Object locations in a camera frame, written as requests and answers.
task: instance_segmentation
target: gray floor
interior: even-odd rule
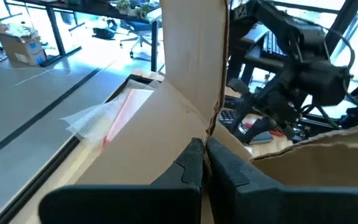
[[[14,86],[16,83],[43,70],[10,70],[0,67],[2,140],[96,67],[105,67],[114,62],[0,151],[0,209],[70,137],[71,134],[66,131],[67,124],[60,118],[102,103],[134,68],[150,69],[150,62],[129,58],[127,48],[130,45],[132,44],[128,42],[124,49],[120,49],[115,41],[106,43],[93,39],[83,50],[54,66],[69,68],[72,71],[70,76],[62,77],[61,73],[45,74],[17,87]],[[144,52],[149,50],[144,47],[135,52],[142,52],[141,55],[144,56]],[[23,64],[9,62],[5,62],[3,66],[25,67]]]

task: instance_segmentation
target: wooden table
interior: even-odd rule
[[[163,80],[163,75],[155,72],[142,72],[136,70],[133,72],[136,75],[143,76],[145,78],[153,77],[160,81]],[[236,95],[230,89],[227,89],[228,94]],[[253,122],[258,116],[250,115],[244,120],[245,122]],[[105,118],[99,120],[99,122],[93,127],[97,130]],[[246,149],[252,153],[253,156],[259,156],[261,154],[271,153],[279,151],[292,143],[287,140],[286,137],[274,136],[274,141],[267,144],[254,145],[252,147],[246,147]],[[87,141],[81,141],[77,147],[70,153],[70,155],[63,161],[58,169],[48,178],[48,180],[38,189],[35,195],[26,203],[24,208],[13,218],[13,224],[35,224],[40,223],[37,209],[38,204],[42,197],[53,189],[59,188],[64,185],[74,184],[78,178],[84,173],[84,171],[91,165],[91,163],[100,155],[101,145],[90,145]],[[209,198],[203,197],[203,221],[202,223],[211,223],[211,209],[209,206]]]

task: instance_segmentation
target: cardboard box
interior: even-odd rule
[[[206,142],[214,137],[282,184],[358,186],[358,128],[317,136],[253,159],[216,122],[226,83],[227,2],[164,0],[161,5],[167,68],[164,81],[77,184],[150,184],[192,138]]]
[[[10,60],[29,65],[39,65],[46,61],[45,52],[39,40],[33,43],[22,43],[16,36],[0,34],[0,42]]]

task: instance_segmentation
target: keyboard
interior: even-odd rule
[[[287,56],[277,45],[277,38],[271,31],[265,35],[261,56],[273,60],[283,60]]]

